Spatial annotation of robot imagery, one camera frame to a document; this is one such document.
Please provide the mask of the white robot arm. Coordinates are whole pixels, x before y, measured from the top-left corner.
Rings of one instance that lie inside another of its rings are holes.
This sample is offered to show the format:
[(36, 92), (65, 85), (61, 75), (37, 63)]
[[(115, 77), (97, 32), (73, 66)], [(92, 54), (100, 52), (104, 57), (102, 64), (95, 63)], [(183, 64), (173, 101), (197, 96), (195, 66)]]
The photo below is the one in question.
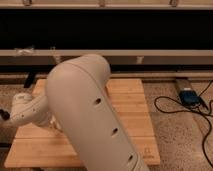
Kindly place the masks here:
[(39, 96), (14, 96), (7, 123), (44, 126), (50, 111), (88, 171), (150, 171), (107, 97), (110, 74), (97, 54), (64, 61), (50, 71)]

